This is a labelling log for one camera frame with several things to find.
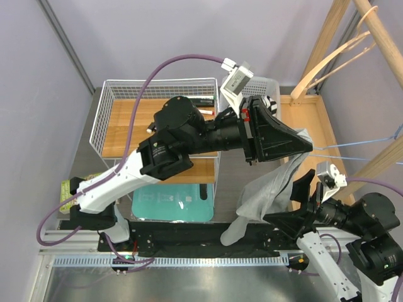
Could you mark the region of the grey garment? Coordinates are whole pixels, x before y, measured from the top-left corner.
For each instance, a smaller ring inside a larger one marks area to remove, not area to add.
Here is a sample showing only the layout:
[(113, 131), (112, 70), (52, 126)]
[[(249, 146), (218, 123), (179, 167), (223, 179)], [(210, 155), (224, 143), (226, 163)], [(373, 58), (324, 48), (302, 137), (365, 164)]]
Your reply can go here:
[(286, 210), (293, 178), (309, 154), (297, 152), (286, 163), (244, 186), (237, 202), (237, 218), (220, 236), (222, 245), (230, 246), (243, 238), (250, 222), (264, 222), (265, 215)]

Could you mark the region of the black white striped tank top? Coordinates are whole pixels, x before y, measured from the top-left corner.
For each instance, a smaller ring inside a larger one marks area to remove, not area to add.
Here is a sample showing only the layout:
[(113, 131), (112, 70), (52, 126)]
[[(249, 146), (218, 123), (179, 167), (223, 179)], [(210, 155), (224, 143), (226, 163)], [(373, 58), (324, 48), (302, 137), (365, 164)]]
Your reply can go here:
[(268, 109), (268, 111), (271, 113), (271, 115), (276, 117), (278, 111), (277, 102), (269, 96), (262, 96), (262, 101), (266, 106), (266, 108)]

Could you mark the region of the blue wire hanger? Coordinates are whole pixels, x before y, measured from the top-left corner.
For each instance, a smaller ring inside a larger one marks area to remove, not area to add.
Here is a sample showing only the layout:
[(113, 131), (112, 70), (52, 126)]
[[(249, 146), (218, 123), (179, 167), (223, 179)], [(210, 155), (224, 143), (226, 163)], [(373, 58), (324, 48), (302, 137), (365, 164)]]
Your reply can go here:
[(318, 151), (317, 155), (313, 157), (323, 157), (329, 159), (341, 159), (341, 160), (352, 160), (360, 162), (369, 162), (370, 159), (366, 157), (357, 156), (344, 156), (340, 153), (340, 150), (352, 148), (353, 150), (358, 150), (359, 148), (372, 148), (377, 145), (385, 145), (386, 143), (395, 142), (398, 138), (402, 137), (402, 124), (400, 124), (393, 134), (388, 137), (377, 138), (373, 140), (362, 140), (357, 142), (349, 143), (338, 143), (334, 145), (328, 145), (325, 147), (314, 147), (314, 151)]

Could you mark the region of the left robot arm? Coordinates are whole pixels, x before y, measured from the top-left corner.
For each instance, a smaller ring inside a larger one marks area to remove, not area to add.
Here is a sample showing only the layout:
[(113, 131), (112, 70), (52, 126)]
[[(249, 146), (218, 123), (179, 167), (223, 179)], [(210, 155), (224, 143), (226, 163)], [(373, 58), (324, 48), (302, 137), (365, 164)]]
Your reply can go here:
[(252, 163), (313, 150), (312, 142), (271, 114), (261, 96), (244, 98), (237, 109), (227, 108), (213, 120), (205, 120), (189, 98), (176, 96), (155, 113), (154, 122), (156, 132), (127, 159), (94, 179), (80, 181), (77, 204), (70, 208), (75, 227), (107, 234), (121, 251), (133, 246), (134, 235), (116, 200), (187, 171), (193, 167), (191, 155), (241, 149), (246, 162)]

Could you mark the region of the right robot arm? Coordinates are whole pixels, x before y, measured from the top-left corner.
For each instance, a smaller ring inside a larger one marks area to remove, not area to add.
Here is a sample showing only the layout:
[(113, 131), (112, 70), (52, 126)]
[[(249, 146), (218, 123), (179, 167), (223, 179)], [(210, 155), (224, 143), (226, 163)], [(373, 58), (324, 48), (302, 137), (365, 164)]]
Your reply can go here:
[[(334, 164), (321, 162), (293, 182), (291, 199), (300, 208), (268, 214), (264, 220), (284, 233), (289, 247), (303, 251), (333, 301), (397, 301), (402, 286), (402, 248), (389, 233), (400, 225), (395, 206), (380, 193), (368, 193), (351, 206), (342, 204), (334, 195), (349, 181)], [(358, 271), (360, 288), (325, 250), (316, 222), (357, 237), (346, 248)]]

